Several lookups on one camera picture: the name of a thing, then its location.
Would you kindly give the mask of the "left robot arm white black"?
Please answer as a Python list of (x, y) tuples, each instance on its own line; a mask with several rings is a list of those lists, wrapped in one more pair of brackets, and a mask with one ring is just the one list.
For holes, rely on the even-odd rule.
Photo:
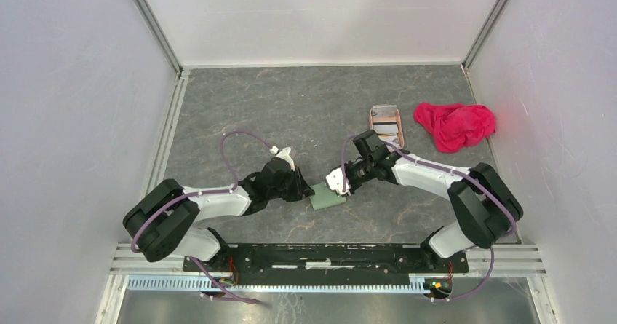
[(132, 238), (132, 252), (142, 254), (147, 261), (190, 256), (216, 272), (227, 265), (228, 251), (214, 232), (199, 229), (196, 223), (223, 216), (249, 216), (265, 209), (272, 200), (297, 202), (314, 194), (297, 165), (274, 157), (237, 185), (198, 189), (165, 179), (125, 215), (122, 224)]

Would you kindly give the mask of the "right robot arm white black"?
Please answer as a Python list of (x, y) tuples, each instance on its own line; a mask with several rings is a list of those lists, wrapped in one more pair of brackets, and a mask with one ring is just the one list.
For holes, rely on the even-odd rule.
[(382, 141), (373, 130), (352, 139), (360, 157), (341, 160), (326, 177), (327, 186), (347, 197), (373, 179), (410, 186), (446, 199), (456, 221), (429, 235), (422, 243), (422, 266), (438, 272), (450, 257), (472, 248), (489, 249), (516, 232), (522, 206), (496, 170), (480, 162), (457, 167), (422, 159)]

